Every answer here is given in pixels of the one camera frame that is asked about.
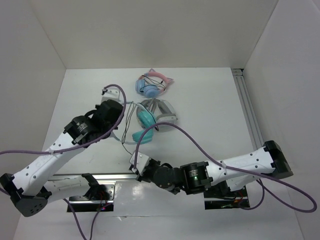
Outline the teal cat-ear headphones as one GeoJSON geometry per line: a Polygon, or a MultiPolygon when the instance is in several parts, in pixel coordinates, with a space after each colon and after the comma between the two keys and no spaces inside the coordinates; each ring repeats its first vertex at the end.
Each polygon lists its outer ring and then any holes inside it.
{"type": "Polygon", "coordinates": [[[126,104],[129,105],[129,107],[125,116],[125,127],[124,127],[123,134],[121,138],[118,138],[115,135],[115,133],[112,132],[110,137],[114,138],[116,141],[120,142],[122,145],[135,145],[139,141],[144,130],[156,123],[156,118],[155,118],[155,115],[151,111],[149,111],[141,102],[135,103],[131,101],[131,102],[127,102],[126,104]],[[129,131],[129,127],[131,124],[131,119],[134,115],[134,111],[135,111],[137,122],[143,128],[143,130],[133,133],[131,135],[133,141],[130,142],[130,141],[126,141],[126,139],[127,139],[127,133],[129,131]]]}

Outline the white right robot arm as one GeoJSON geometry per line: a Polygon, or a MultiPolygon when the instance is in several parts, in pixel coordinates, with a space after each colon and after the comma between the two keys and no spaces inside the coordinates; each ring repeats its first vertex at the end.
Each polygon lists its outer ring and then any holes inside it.
{"type": "Polygon", "coordinates": [[[230,196],[264,176],[281,180],[293,175],[280,146],[273,140],[249,154],[218,163],[202,161],[172,167],[140,152],[133,153],[129,162],[137,181],[153,183],[174,195],[180,191],[191,195],[215,190],[230,196]]]}

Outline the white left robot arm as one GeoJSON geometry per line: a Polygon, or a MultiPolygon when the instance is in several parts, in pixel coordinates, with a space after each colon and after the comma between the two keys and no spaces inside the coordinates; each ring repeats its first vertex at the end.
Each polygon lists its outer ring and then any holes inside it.
{"type": "Polygon", "coordinates": [[[86,114],[74,117],[45,154],[15,174],[3,174],[0,184],[15,208],[24,217],[31,217],[57,200],[73,196],[88,200],[105,197],[106,187],[90,173],[60,180],[50,180],[50,177],[94,141],[108,138],[120,124],[123,109],[115,100],[103,101],[86,114]]]}

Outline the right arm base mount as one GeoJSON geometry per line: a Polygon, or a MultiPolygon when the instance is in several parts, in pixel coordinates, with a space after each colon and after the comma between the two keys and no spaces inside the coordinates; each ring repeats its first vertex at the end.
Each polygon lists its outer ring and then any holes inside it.
{"type": "Polygon", "coordinates": [[[204,207],[206,210],[221,210],[221,209],[238,209],[239,207],[249,208],[250,202],[246,187],[241,190],[228,192],[225,196],[218,193],[206,191],[203,193],[204,207]]]}

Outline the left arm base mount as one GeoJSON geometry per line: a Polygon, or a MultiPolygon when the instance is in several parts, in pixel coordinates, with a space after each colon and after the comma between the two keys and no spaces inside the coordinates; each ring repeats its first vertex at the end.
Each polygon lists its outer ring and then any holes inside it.
{"type": "Polygon", "coordinates": [[[115,181],[98,181],[90,173],[81,175],[84,177],[89,185],[89,190],[82,194],[71,196],[68,202],[71,204],[75,212],[113,212],[114,198],[115,198],[115,181]]]}

